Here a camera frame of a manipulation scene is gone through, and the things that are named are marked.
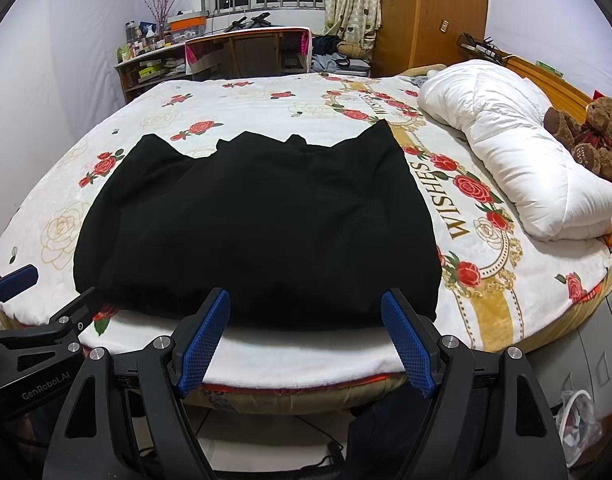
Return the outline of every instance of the stuffed toy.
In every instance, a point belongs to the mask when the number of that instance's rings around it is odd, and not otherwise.
[[[591,102],[582,126],[568,112],[550,108],[544,117],[544,128],[584,168],[603,178],[612,178],[611,98]]]

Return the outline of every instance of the white comforter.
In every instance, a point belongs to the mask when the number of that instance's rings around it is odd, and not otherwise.
[[[24,200],[0,238],[0,275],[34,264],[39,282],[2,309],[22,323],[41,324],[77,296],[72,257],[81,223],[142,135],[155,133],[180,153],[197,157],[244,130],[279,140],[299,134],[331,146],[383,118],[406,153],[433,220],[443,266],[438,330],[489,351],[537,332],[605,277],[612,255],[597,240],[538,242],[527,236],[463,134],[417,111],[418,91],[403,77],[320,74],[158,85],[94,127]],[[81,333],[81,341],[113,353],[132,351],[170,334],[176,324],[109,306]],[[402,370],[383,328],[334,333],[227,328],[205,380],[292,389]]]
[[[612,184],[577,164],[543,128],[550,102],[528,79],[472,60],[431,77],[419,105],[466,134],[527,233],[580,240],[611,232]]]

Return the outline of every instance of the wooden headboard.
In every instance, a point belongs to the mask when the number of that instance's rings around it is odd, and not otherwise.
[[[563,79],[520,57],[509,57],[506,67],[521,77],[527,77],[541,88],[550,99],[553,107],[566,110],[579,123],[585,123],[585,109],[588,103],[592,101],[586,94],[563,81]],[[612,245],[612,234],[608,238],[608,243]]]

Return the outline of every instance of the orange box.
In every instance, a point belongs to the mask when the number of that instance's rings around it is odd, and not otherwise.
[[[196,18],[187,18],[170,24],[170,30],[179,30],[180,28],[195,27],[196,25],[205,25],[206,16],[198,16]]]

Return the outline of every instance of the tile floor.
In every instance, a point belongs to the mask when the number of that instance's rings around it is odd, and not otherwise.
[[[327,455],[329,438],[294,416],[241,415],[187,407],[194,431],[210,412],[199,432],[199,443],[215,470],[277,471],[316,464]],[[308,422],[346,444],[348,412],[304,415]],[[151,446],[145,418],[133,419],[140,449]]]

